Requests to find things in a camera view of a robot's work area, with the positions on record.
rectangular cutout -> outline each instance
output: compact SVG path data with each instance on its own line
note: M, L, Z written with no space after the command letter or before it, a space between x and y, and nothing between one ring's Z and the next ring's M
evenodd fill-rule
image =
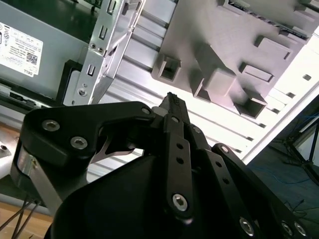
M180 61L165 56L159 70L159 77L173 82L179 74L180 69Z
M114 9L115 9L115 5L116 5L116 1L115 0L110 0L108 9L106 11L109 15L113 15Z
M93 75L94 75L94 71L95 71L95 66L89 65L87 74L88 74L89 76L93 76Z
M292 50L266 37L259 37L255 43L259 49L268 52L278 58L288 60L291 56Z
M108 29L105 26L102 25L101 26L101 30L100 30L99 38L101 40L104 40L107 32L108 32Z
M267 73L265 71L257 69L256 67L247 65L245 63L241 67L240 71L243 75L248 75L248 76L254 77L258 80L262 80L262 81L266 81L266 82L270 82L274 77L270 73Z

sticker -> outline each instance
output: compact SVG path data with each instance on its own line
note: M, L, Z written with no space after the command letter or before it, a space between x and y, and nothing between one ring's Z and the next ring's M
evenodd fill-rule
M0 64L33 77L39 74L43 42L0 22Z

bolt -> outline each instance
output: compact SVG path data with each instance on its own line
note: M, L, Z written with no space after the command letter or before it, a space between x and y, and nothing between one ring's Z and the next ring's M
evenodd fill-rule
M198 127L196 127L196 126L194 126L194 130L195 130L196 133L201 133L200 129Z
M42 127L49 132L54 132L60 129L59 123L51 119L43 121Z
M245 219L245 218L240 218L239 219L239 224L241 226L241 228L245 231L245 233L250 236L253 237L254 236L254 229L253 227L250 225L250 223Z
M71 145L76 149L85 149L88 146L88 142L85 138L76 136L71 139Z
M304 237L307 236L305 229L303 229L302 226L300 226L298 223L295 222L295 227L297 228L297 231L303 235Z
M175 121L176 123L178 123L178 122L179 122L179 119L178 119L178 118L176 118L176 117L174 117L174 116L173 116L171 119L172 119L173 121Z
M281 222L281 226L283 227L283 229L285 230L285 232L287 232L290 236L293 235L293 231L290 229L290 227L288 226L287 223Z
M223 146L221 146L221 149L222 149L225 153L229 153L228 148L226 148L224 145L223 145Z
M188 204L185 199L181 194L174 194L173 195L173 203L174 206L182 212L185 212L187 210Z
M145 114L147 114L147 115L149 115L151 112L148 110L148 109L146 109L146 108L142 108L142 111L145 113Z

hole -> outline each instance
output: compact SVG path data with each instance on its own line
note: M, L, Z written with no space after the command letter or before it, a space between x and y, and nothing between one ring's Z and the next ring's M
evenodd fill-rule
M87 74L88 74L89 76L93 76L94 71L95 71L95 66L89 65Z
M82 140L79 140L77 139L74 143L80 145L80 146L83 146L84 145L84 142Z
M82 97L86 97L88 95L88 93L86 93L86 91L84 89L82 89L82 88L79 89L78 93Z
M107 27L101 26L99 38L100 38L101 40L104 40L107 32L108 32Z
M305 74L305 75L303 76L303 78L304 78L306 81L311 80L311 76L310 76L310 75L307 75L307 74Z
M110 4L109 4L108 10L107 10L107 13L109 15L113 15L114 9L115 9L115 5L116 5L116 1L110 0Z
M46 126L47 126L48 128L55 128L55 127L56 127L56 124L54 124L54 123L52 123L52 122L49 122L49 123L46 124Z
M220 168L222 167L222 166L221 166L221 163L220 163L220 162L217 162L217 161L216 161L216 165L217 165L218 167L220 167Z
M227 178L223 178L224 183L229 184L229 180Z
M296 95L291 93L291 92L289 92L289 93L287 93L287 96L290 97L291 99L293 99Z
M179 149L183 149L183 148L184 148L183 145L181 145L180 143L177 144L177 147L178 147Z
M182 160L181 158L177 158L176 160L179 164L184 164L184 160Z

metal frame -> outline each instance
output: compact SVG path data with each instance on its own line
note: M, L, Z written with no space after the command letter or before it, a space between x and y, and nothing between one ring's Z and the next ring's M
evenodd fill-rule
M114 79L118 69L121 56L123 56L132 31L134 30L139 16L145 4L145 0L138 5L133 13L127 30L116 35L116 27L119 23L125 4L130 4L129 0L105 0L102 3L100 14L96 21L93 34L89 43L89 49L83 64L81 75L78 79L73 93L72 105L87 105L94 99L94 91L100 81L109 81L109 85Z

